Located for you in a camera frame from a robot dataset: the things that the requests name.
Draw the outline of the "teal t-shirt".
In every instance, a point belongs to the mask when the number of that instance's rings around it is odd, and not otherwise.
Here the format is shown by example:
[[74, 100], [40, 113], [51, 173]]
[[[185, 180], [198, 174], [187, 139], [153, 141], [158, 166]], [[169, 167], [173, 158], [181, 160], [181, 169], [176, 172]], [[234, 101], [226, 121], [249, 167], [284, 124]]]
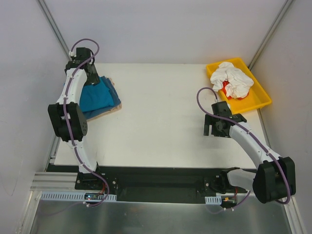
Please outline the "teal t-shirt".
[[81, 91], [79, 106], [83, 113], [113, 107], [114, 100], [110, 93], [109, 83], [104, 77], [96, 85], [86, 85]]

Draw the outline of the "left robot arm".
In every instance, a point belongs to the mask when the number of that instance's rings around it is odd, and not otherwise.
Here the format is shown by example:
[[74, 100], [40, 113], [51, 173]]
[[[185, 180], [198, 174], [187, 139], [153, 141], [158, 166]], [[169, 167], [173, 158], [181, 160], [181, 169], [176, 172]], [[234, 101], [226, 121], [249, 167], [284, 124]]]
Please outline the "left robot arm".
[[94, 153], [91, 152], [86, 134], [87, 119], [79, 103], [82, 89], [95, 86], [100, 78], [94, 65], [94, 53], [79, 47], [70, 53], [71, 60], [65, 66], [66, 81], [55, 104], [48, 106], [48, 114], [57, 137], [72, 149], [78, 163], [76, 190], [105, 189], [103, 178]]

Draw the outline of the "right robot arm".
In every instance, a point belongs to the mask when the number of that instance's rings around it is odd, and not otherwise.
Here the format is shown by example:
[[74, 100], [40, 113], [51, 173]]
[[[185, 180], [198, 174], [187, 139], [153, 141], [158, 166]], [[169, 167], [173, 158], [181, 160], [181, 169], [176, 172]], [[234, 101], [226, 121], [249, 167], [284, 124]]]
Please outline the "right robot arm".
[[232, 114], [227, 102], [212, 104], [212, 111], [205, 115], [204, 135], [235, 140], [254, 163], [256, 172], [238, 167], [224, 169], [210, 183], [211, 189], [224, 194], [240, 187], [254, 192], [261, 203], [288, 204], [296, 193], [294, 161], [261, 142], [242, 114]]

